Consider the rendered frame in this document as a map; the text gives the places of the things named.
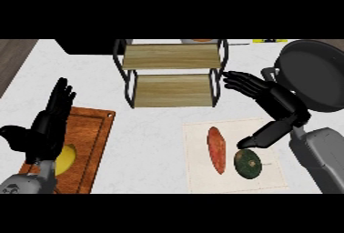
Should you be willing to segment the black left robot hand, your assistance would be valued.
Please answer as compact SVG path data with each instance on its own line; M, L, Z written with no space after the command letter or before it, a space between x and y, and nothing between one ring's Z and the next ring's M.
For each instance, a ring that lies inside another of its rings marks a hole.
M42 160L56 160L62 152L75 95L68 80L60 77L51 90L45 109L38 112L31 127L0 127L0 136L7 141L10 149L25 153L25 163L29 165Z

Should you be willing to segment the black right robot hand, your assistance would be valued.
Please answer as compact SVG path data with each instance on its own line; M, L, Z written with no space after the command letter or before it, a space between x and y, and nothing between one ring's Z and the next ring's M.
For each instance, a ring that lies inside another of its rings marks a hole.
M229 71L224 75L224 87L242 93L273 118L258 131L236 144L243 148L268 148L280 138L301 127L308 119L307 106L298 96L276 82L264 81L245 72Z

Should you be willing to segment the orange sweet potato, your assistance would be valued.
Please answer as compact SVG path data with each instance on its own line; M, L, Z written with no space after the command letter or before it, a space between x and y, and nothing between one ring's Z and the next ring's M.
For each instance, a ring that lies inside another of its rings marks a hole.
M226 170L226 140L215 127L208 129L206 145L215 171L223 174Z

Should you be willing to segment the cream placemat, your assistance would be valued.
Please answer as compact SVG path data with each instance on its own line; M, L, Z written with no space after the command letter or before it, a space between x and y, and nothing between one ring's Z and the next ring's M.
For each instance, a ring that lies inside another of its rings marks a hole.
M264 193L286 189L277 153L271 147L252 148L261 159L261 174L245 179L236 172L233 156L237 141L267 123L261 118L202 122L183 125L187 162L187 189L190 193ZM226 169L217 173L208 153L208 129L215 127L226 142Z

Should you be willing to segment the yellow lemon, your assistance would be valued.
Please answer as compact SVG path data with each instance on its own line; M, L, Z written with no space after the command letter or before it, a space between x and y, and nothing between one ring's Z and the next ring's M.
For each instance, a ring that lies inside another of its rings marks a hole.
M76 158L76 149L72 144L63 145L60 155L54 160L54 175L63 174L72 166Z

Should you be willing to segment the brown wooden cutting board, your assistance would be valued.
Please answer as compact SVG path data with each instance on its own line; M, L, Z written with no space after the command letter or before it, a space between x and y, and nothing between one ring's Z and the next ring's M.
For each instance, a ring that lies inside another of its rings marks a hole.
M68 171L56 177L59 194L88 194L112 129L115 112L72 107L68 117L65 144L76 148L76 158Z

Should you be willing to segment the black frying pan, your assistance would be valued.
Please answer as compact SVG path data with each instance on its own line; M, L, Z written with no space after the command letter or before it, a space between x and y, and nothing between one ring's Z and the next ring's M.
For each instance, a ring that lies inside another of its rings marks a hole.
M316 40L289 42L274 65L261 70L317 112L344 109L344 51Z

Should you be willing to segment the yellow and black object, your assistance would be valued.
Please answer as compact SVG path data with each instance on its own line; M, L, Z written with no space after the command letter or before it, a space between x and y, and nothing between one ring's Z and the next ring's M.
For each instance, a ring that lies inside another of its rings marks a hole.
M288 42L288 39L252 39L254 44L261 43L285 43Z

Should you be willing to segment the dark green avocado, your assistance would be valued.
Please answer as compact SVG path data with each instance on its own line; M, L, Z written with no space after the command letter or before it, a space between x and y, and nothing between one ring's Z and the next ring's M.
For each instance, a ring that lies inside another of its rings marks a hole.
M245 179L254 179L261 173L261 159L249 149L240 149L233 156L233 166Z

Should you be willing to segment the pale plate with orange food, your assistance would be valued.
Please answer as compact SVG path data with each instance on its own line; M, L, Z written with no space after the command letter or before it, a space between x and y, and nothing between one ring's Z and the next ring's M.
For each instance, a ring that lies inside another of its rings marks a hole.
M181 44L215 44L217 39L180 39Z

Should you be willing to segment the black appliance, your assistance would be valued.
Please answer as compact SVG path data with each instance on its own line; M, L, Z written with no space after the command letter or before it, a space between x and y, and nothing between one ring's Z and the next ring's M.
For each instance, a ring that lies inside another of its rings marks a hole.
M116 54L122 55L127 45L122 39L56 39L69 55L110 56L115 42L119 42Z

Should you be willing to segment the wooden tiered shelf black frame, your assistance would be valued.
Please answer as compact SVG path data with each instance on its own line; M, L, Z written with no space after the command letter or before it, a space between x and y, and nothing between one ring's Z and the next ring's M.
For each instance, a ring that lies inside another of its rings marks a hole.
M229 42L137 44L116 39L112 61L131 108L215 106Z

